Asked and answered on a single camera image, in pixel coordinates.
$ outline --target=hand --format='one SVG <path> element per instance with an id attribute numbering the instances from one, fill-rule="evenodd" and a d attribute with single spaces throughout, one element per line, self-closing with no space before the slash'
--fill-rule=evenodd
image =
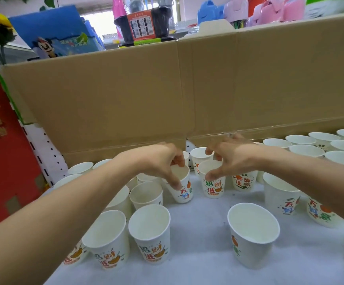
<path id="1" fill-rule="evenodd" d="M 162 142 L 156 145 L 135 148 L 121 154 L 129 154 L 128 158 L 135 160 L 141 173 L 164 178 L 173 189 L 181 189 L 181 182 L 172 173 L 170 166 L 177 164 L 184 167 L 184 154 L 174 144 Z"/>
<path id="2" fill-rule="evenodd" d="M 214 143 L 206 148 L 206 154 L 214 151 L 214 159 L 221 161 L 222 166 L 209 171 L 205 179 L 214 181 L 223 176 L 234 176 L 256 170 L 258 157 L 262 154 L 263 147 L 245 139 L 241 134 L 232 138 Z"/>

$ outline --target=white table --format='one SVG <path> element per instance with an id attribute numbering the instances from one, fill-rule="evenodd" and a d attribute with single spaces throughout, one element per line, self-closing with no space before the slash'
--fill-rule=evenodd
<path id="1" fill-rule="evenodd" d="M 147 264 L 131 238 L 131 254 L 122 268 L 102 269 L 90 254 L 81 264 L 61 265 L 46 284 L 344 285 L 344 226 L 322 227 L 299 204 L 295 215 L 279 218 L 281 233 L 267 265 L 251 270 L 235 258 L 227 211 L 240 202 L 264 206 L 263 186 L 256 183 L 253 192 L 238 192 L 227 178 L 224 196 L 209 199 L 194 172 L 191 184 L 194 197 L 186 204 L 176 204 L 164 192 L 171 214 L 171 251 L 163 264 Z"/>

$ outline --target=forearm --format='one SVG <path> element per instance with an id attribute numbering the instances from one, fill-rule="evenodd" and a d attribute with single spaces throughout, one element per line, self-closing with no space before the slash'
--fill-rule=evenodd
<path id="1" fill-rule="evenodd" d="M 344 165 L 306 157 L 281 148 L 266 148 L 260 170 L 292 184 L 344 218 Z"/>
<path id="2" fill-rule="evenodd" d="M 119 155 L 1 222 L 0 284 L 43 284 L 137 167 Z"/>

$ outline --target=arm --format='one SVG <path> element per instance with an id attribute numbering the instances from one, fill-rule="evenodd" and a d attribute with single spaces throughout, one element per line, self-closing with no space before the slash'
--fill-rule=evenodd
<path id="1" fill-rule="evenodd" d="M 158 144 L 120 153 L 0 223 L 0 284 L 43 284 L 118 191 L 144 172 L 181 188 L 170 170 L 181 150 Z"/>
<path id="2" fill-rule="evenodd" d="M 223 157 L 222 167 L 208 172 L 208 181 L 260 170 L 275 175 L 328 206 L 344 218 L 344 165 L 288 152 L 279 147 L 254 144 L 241 135 L 213 144 Z"/>

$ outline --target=cardboard box flap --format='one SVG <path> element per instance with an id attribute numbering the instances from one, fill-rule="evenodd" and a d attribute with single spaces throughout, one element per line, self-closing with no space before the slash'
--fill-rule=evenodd
<path id="1" fill-rule="evenodd" d="M 193 127 L 175 41 L 1 70 L 63 154 L 185 138 Z"/>
<path id="2" fill-rule="evenodd" d="M 178 42 L 189 136 L 344 117 L 344 15 Z"/>

